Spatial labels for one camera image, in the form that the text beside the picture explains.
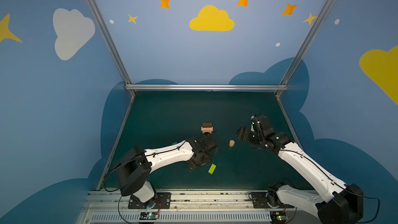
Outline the pink wood block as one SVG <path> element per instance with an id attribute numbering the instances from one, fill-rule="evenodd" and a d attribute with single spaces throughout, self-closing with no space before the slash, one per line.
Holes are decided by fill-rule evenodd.
<path id="1" fill-rule="evenodd" d="M 214 131 L 214 129 L 213 129 L 213 127 L 201 127 L 201 131 L 203 133 L 206 133 L 206 132 L 212 133 Z"/>

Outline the dark brown wood block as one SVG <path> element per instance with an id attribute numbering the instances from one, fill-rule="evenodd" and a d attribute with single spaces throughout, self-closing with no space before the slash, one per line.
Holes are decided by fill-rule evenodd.
<path id="1" fill-rule="evenodd" d="M 212 127 L 212 123 L 211 122 L 206 122 L 202 124 L 202 127 L 204 128 L 211 128 Z"/>

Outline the lime green wood block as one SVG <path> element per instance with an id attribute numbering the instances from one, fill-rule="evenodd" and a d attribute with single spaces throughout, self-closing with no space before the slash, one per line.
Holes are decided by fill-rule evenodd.
<path id="1" fill-rule="evenodd" d="M 208 173 L 209 174 L 213 174 L 214 173 L 214 171 L 215 171 L 215 169 L 216 169 L 216 165 L 215 164 L 212 164 L 211 166 L 210 166 L 210 168 L 209 168 L 209 170 L 208 170 Z"/>

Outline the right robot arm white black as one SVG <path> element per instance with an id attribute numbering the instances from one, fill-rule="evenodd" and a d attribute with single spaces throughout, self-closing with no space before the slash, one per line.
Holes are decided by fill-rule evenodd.
<path id="1" fill-rule="evenodd" d="M 253 115 L 251 127 L 240 127 L 237 138 L 271 151 L 293 167 L 315 190 L 311 194 L 276 183 L 267 191 L 270 207 L 292 205 L 317 217 L 323 224 L 355 224 L 363 218 L 362 189 L 355 184 L 349 186 L 329 173 L 285 133 L 276 133 L 267 117 Z"/>

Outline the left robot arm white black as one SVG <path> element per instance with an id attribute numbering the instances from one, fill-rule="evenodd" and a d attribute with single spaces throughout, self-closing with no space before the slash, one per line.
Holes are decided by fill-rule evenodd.
<path id="1" fill-rule="evenodd" d="M 211 163 L 217 149 L 212 134 L 156 149 L 135 146 L 114 169 L 120 193 L 123 197 L 131 196 L 144 208 L 152 208 L 158 200 L 155 188 L 148 181 L 152 172 L 177 162 L 186 162 L 194 170 Z"/>

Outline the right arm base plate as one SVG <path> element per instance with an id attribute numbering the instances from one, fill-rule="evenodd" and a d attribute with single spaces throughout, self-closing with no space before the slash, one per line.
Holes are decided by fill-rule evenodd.
<path id="1" fill-rule="evenodd" d="M 273 193 L 267 191 L 254 191 L 248 195 L 254 208 L 294 208 L 292 205 L 283 204 Z"/>

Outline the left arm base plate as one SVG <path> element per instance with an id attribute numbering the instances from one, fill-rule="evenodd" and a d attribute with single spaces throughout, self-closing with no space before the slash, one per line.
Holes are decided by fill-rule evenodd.
<path id="1" fill-rule="evenodd" d="M 138 197 L 131 195 L 128 209 L 169 209 L 171 203 L 170 192 L 158 192 L 148 202 L 141 202 Z"/>

